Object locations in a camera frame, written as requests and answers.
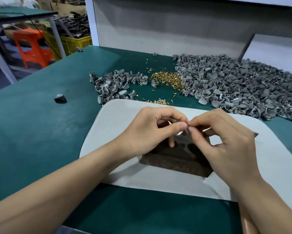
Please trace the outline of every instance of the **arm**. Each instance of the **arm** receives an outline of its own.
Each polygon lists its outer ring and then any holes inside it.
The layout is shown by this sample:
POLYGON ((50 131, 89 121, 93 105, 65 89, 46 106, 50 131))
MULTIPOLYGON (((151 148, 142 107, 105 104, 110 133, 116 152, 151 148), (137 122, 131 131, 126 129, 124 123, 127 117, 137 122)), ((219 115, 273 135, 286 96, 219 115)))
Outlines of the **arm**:
POLYGON ((214 172, 233 190, 261 234, 292 234, 292 210, 258 170, 253 132, 221 109, 188 122, 195 144, 214 172), (222 144, 210 145, 202 132, 211 127, 222 144))
POLYGON ((141 109, 128 128, 108 144, 0 201, 0 234, 54 232, 106 175, 187 129, 187 122, 172 107, 141 109), (175 123, 158 128, 164 120, 175 123))

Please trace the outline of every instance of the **workbench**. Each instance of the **workbench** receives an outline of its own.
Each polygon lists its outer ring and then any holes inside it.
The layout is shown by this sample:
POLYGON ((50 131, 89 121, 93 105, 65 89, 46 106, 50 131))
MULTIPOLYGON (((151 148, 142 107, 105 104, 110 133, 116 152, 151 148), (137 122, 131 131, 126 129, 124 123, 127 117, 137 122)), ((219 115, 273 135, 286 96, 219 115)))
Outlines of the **workbench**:
MULTIPOLYGON (((90 71, 103 76, 125 69, 149 77, 147 67, 175 71, 168 56, 96 46, 83 50, 0 90, 0 200, 79 158, 102 108, 90 71), (68 102, 55 103, 57 94, 68 102)), ((138 100, 173 99, 173 106, 212 109, 194 97, 173 98, 178 91, 169 86, 155 91, 150 83, 130 86, 138 100)), ((292 153, 292 122, 276 117, 265 123, 292 153)), ((106 184, 94 189, 64 225, 89 233, 242 232, 235 202, 106 184)))
MULTIPOLYGON (((39 10, 39 9, 29 9, 25 7, 0 7, 0 27, 2 27, 2 24, 6 24, 6 23, 16 23, 18 21, 25 21, 25 20, 34 21, 35 19, 47 18, 48 21, 50 22, 50 25, 53 30, 61 55, 63 57, 66 57, 64 47, 60 40, 60 36, 58 34, 54 19, 52 18, 52 16, 56 14, 58 14, 58 12, 39 10)), ((9 82, 13 84, 17 82, 17 79, 15 78, 10 68, 12 68, 12 66, 8 66, 4 58, 0 54, 0 69, 3 71, 4 75, 8 78, 9 82)))

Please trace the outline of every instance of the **forearm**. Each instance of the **forearm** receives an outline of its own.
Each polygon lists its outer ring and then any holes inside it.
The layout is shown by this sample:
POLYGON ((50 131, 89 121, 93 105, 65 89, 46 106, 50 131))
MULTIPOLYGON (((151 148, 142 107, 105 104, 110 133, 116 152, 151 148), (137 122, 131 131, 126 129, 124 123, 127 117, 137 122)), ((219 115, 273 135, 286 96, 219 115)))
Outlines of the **forearm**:
POLYGON ((263 179, 235 193, 261 234, 292 234, 292 210, 263 179))
POLYGON ((0 234, 52 233, 125 159, 108 143, 0 202, 0 234))

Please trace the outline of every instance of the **yellow plastic crate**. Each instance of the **yellow plastic crate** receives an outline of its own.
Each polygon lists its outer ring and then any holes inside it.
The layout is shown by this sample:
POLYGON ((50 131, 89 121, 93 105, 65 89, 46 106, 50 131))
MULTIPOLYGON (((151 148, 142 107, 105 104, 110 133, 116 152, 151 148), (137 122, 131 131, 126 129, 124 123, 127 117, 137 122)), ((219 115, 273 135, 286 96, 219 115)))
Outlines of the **yellow plastic crate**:
MULTIPOLYGON (((62 58, 62 55, 59 51, 59 47, 57 45, 55 36, 52 34, 49 34, 47 32, 44 32, 44 37, 46 41, 50 44, 50 46, 56 51, 56 53, 62 58)), ((64 47, 64 51, 66 53, 66 56, 69 56, 70 54, 77 51, 77 47, 79 48, 85 48, 89 45, 93 45, 91 36, 87 36, 81 39, 73 39, 69 37, 63 37, 61 36, 62 45, 64 47)), ((50 50, 52 51, 52 54, 54 56, 54 60, 58 61, 60 60, 54 50, 50 47, 50 50)))

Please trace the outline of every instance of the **orange stool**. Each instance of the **orange stool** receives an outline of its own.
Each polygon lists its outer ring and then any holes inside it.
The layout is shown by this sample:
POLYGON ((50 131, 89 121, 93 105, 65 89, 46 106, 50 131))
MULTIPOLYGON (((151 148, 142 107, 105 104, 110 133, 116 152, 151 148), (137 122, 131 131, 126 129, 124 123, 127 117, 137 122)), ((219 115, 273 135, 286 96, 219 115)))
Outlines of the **orange stool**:
POLYGON ((42 68, 49 65, 49 61, 54 57, 49 49, 42 49, 38 43, 38 39, 43 38, 43 31, 23 29, 13 33, 13 37, 18 47, 19 53, 23 59, 24 65, 28 68, 27 61, 40 63, 42 68), (19 40, 27 40, 31 44, 31 50, 24 52, 19 45, 19 40))

